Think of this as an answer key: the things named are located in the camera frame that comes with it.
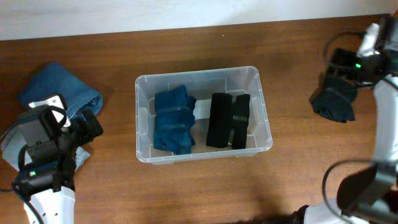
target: white wall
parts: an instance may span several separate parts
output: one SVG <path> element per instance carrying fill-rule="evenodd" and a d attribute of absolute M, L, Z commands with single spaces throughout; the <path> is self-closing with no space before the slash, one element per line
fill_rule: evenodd
<path fill-rule="evenodd" d="M 398 0 L 0 0 L 0 40 L 392 13 Z"/>

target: wooden table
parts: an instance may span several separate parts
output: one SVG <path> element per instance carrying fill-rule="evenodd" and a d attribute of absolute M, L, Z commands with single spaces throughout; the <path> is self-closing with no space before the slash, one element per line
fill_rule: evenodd
<path fill-rule="evenodd" d="M 332 122 L 308 102 L 325 70 L 324 43 L 379 16 L 268 22 L 0 42 L 0 132 L 23 111 L 16 95 L 34 72 L 60 62 L 100 91 L 104 134 L 76 172 L 75 223 L 224 223 L 290 213 L 322 202 L 323 173 L 340 159 L 370 157 L 376 105 L 354 102 L 356 121 Z M 356 37 L 331 47 L 356 50 Z M 260 71 L 274 145 L 253 157 L 155 166 L 136 158 L 134 81 L 139 75 L 253 65 Z M 328 193 L 358 167 L 337 169 Z M 0 186 L 17 172 L 0 162 Z M 28 223 L 15 194 L 0 194 L 0 223 Z"/>

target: clear plastic container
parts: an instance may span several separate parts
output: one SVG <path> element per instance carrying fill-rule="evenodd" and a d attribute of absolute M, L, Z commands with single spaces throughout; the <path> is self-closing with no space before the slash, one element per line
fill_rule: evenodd
<path fill-rule="evenodd" d="M 188 94 L 198 101 L 195 104 L 195 124 L 191 135 L 196 141 L 192 153 L 175 155 L 154 149 L 155 94 L 185 85 Z M 246 149 L 223 149 L 206 146 L 209 125 L 211 95 L 229 93 L 233 96 L 250 94 L 250 118 Z M 181 72 L 163 75 L 142 75 L 136 80 L 136 142 L 137 158 L 141 162 L 170 164 L 178 161 L 213 159 L 228 156 L 253 156 L 272 146 L 266 103 L 262 93 L 260 75 L 255 67 L 224 68 L 197 72 Z"/>

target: black folded clothing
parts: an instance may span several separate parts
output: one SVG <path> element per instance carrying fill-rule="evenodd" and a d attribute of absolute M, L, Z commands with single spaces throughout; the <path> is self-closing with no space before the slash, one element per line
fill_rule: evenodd
<path fill-rule="evenodd" d="M 328 77 L 325 87 L 311 102 L 315 113 L 320 116 L 341 123 L 355 121 L 351 103 L 358 94 L 357 88 L 338 77 Z"/>
<path fill-rule="evenodd" d="M 233 104 L 232 128 L 234 128 L 234 137 L 232 140 L 233 149 L 245 149 L 249 126 L 250 95 L 243 94 L 236 97 Z"/>
<path fill-rule="evenodd" d="M 206 145 L 217 148 L 227 147 L 231 124 L 232 96 L 227 93 L 213 93 Z"/>
<path fill-rule="evenodd" d="M 250 95 L 233 97 L 227 93 L 214 93 L 211 98 L 209 130 L 206 145 L 217 148 L 228 146 L 231 129 L 234 129 L 232 148 L 246 148 L 249 126 Z"/>

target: blue cloth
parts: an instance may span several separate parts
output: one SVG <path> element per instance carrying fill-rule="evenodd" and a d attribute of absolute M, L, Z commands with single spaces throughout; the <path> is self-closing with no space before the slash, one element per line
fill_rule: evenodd
<path fill-rule="evenodd" d="M 193 109 L 196 99 L 188 96 L 187 87 L 155 95 L 154 148 L 171 151 L 177 155 L 190 154 L 195 140 L 190 134 L 195 124 Z"/>
<path fill-rule="evenodd" d="M 18 95 L 18 101 L 29 109 L 28 104 L 60 93 L 65 99 L 69 118 L 81 116 L 81 111 L 91 109 L 95 115 L 102 107 L 102 95 L 72 75 L 59 63 L 48 64 L 36 74 Z"/>

